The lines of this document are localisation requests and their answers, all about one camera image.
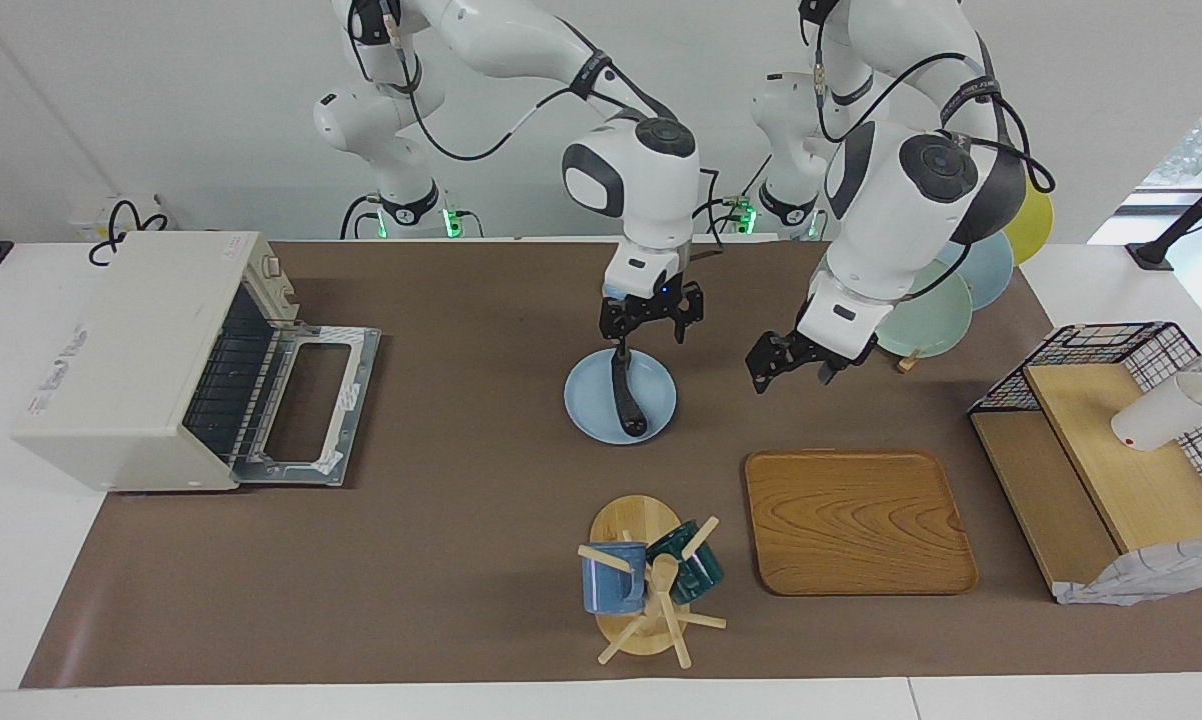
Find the blue plate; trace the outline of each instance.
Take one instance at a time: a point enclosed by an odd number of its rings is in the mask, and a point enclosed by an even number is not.
[[[632,364],[627,367],[627,388],[645,413],[645,434],[629,436],[619,424],[619,410],[614,406],[614,387],[609,383],[609,357],[614,350],[599,350],[579,359],[565,379],[565,411],[591,439],[609,445],[633,445],[655,438],[668,427],[677,410],[677,383],[668,369],[650,355],[639,350],[632,352]]]
[[[956,263],[962,257],[962,246],[950,242],[939,252],[939,260],[945,264]],[[970,256],[957,268],[957,274],[970,286],[971,302],[975,310],[982,310],[993,304],[1014,274],[1014,249],[1004,232],[999,232],[970,246]]]

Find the black wire basket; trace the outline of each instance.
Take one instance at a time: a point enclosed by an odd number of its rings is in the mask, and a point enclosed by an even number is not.
[[[1040,410],[1023,369],[1030,365],[1123,364],[1142,391],[1178,373],[1200,351],[1174,323],[1069,325],[1054,331],[1023,364],[970,409],[974,413]],[[1202,478],[1202,426],[1177,439]]]

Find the white toaster oven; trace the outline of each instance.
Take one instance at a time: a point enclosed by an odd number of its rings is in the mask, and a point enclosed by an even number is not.
[[[12,438],[101,490],[339,486],[380,332],[309,327],[254,232],[131,232]],[[266,452],[300,347],[349,346],[314,462]]]

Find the wooden shelf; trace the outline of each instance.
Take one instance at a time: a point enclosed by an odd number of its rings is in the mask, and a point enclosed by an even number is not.
[[[1027,381],[1121,553],[1202,538],[1202,480],[1178,445],[1121,445],[1113,415],[1139,398],[1124,365],[1031,365]]]
[[[1097,578],[1121,553],[1045,413],[976,413],[971,421],[1045,582]]]

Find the white table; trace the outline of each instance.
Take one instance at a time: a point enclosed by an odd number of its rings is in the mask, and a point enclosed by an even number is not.
[[[1167,274],[1131,270],[1118,246],[1047,246],[1023,266],[1055,325],[1176,320],[1202,346],[1202,314]],[[702,719],[1195,716],[1202,674],[843,680],[625,680],[298,688],[108,688],[12,692],[103,496],[7,439],[10,421],[66,340],[102,270],[83,245],[18,246],[0,270],[0,716],[32,718],[612,718]]]

